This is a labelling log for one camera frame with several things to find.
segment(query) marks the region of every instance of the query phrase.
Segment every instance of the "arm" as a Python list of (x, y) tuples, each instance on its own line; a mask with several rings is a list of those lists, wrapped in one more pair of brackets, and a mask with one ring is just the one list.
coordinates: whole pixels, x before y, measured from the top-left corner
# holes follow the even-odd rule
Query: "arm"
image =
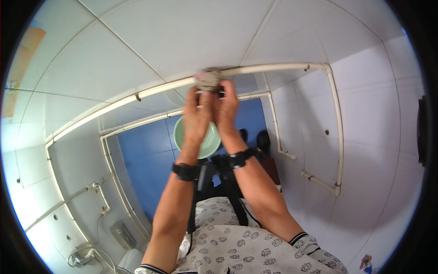
[[(234, 128), (239, 101), (234, 84), (223, 80), (225, 96), (222, 102), (213, 102), (213, 119), (228, 154), (245, 151), (248, 147)], [(290, 215), (286, 202), (274, 182), (255, 157), (246, 161), (244, 167), (234, 170), (237, 183), (246, 201), (262, 226), (284, 241), (290, 241), (303, 229)]]
[[(196, 88), (189, 90), (183, 113), (184, 144), (176, 164), (196, 165), (199, 147), (211, 120), (209, 93), (201, 95), (202, 108), (197, 108)], [(178, 248), (187, 230), (193, 200), (193, 183), (182, 181), (173, 172), (161, 195), (155, 212), (152, 237), (141, 263), (167, 273), (175, 270)]]

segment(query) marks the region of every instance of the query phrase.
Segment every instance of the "wrist strap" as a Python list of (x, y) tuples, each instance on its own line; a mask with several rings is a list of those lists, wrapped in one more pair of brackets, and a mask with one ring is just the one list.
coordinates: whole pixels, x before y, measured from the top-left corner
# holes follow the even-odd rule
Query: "wrist strap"
[(183, 181), (193, 181), (199, 177), (201, 171), (200, 166), (189, 166), (187, 164), (173, 163), (172, 171), (175, 172), (177, 178)]
[(246, 164), (246, 160), (248, 160), (250, 157), (257, 154), (257, 151), (255, 149), (249, 148), (245, 151), (241, 151), (235, 154), (230, 154), (229, 160), (230, 160), (230, 166), (232, 169), (238, 169), (240, 167), (244, 167)]

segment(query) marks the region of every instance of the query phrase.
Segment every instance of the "shirt sleeve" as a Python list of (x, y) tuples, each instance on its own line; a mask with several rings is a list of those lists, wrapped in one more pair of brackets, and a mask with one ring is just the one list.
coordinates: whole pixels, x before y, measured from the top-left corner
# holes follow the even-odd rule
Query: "shirt sleeve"
[(137, 267), (134, 270), (135, 274), (167, 274), (167, 272), (164, 272), (163, 270), (152, 266), (150, 264), (141, 264), (139, 267)]
[(347, 268), (345, 265), (335, 256), (329, 252), (321, 249), (315, 237), (302, 232), (295, 236), (290, 242), (290, 245), (298, 249), (302, 254), (308, 255), (310, 258), (317, 260), (320, 263), (332, 268), (337, 273), (343, 274), (347, 273)]

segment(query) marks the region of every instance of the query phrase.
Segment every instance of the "hand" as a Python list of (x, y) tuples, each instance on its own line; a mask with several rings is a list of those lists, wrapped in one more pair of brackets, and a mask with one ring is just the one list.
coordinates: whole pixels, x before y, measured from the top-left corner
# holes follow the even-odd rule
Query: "hand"
[(196, 100), (196, 86), (187, 93), (186, 105), (183, 111), (184, 122), (184, 143), (188, 142), (200, 145), (207, 133), (208, 126), (212, 120), (212, 98), (209, 91), (204, 91), (198, 102)]
[(219, 100), (217, 94), (214, 95), (212, 109), (213, 121), (221, 135), (222, 139), (226, 139), (230, 135), (236, 134), (234, 122), (236, 120), (237, 109), (239, 108), (239, 100), (236, 96), (236, 90), (233, 82), (227, 79), (222, 79), (220, 82), (224, 88), (225, 96)]

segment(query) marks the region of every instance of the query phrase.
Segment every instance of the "blue tile wall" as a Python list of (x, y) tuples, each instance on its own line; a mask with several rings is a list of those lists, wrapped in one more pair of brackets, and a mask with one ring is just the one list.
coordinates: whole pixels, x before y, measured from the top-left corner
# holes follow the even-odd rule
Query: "blue tile wall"
[[(173, 128), (180, 117), (169, 117), (117, 135), (129, 178), (149, 220), (153, 220), (172, 163), (180, 154), (173, 140)], [(266, 129), (260, 99), (240, 103), (235, 126), (248, 130), (249, 146), (257, 145), (257, 134)], [(216, 153), (226, 151), (222, 148)], [(220, 184), (217, 175), (213, 182), (215, 186)]]

